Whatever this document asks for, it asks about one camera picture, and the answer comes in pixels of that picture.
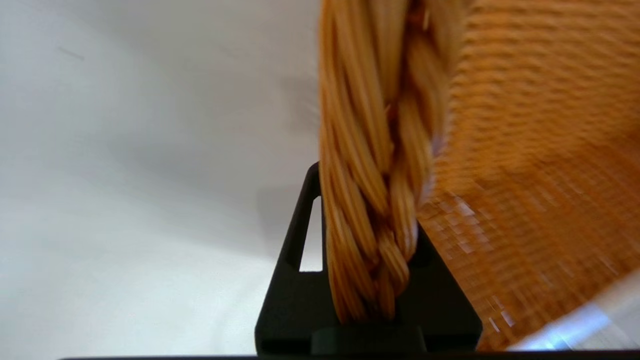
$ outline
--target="white wall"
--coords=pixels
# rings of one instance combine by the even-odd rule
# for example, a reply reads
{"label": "white wall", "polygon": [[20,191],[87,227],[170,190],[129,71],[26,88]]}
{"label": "white wall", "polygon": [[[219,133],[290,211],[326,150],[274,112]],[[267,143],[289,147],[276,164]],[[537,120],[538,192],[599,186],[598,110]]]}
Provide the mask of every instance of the white wall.
{"label": "white wall", "polygon": [[0,0],[0,357],[253,352],[317,7]]}

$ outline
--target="woven texture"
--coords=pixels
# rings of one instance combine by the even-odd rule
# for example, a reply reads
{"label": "woven texture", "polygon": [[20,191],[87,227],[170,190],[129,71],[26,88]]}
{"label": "woven texture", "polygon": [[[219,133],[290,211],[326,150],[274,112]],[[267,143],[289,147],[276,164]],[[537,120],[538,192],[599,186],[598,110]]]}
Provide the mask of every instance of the woven texture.
{"label": "woven texture", "polygon": [[539,330],[640,266],[640,2],[478,0],[419,220],[484,322]]}

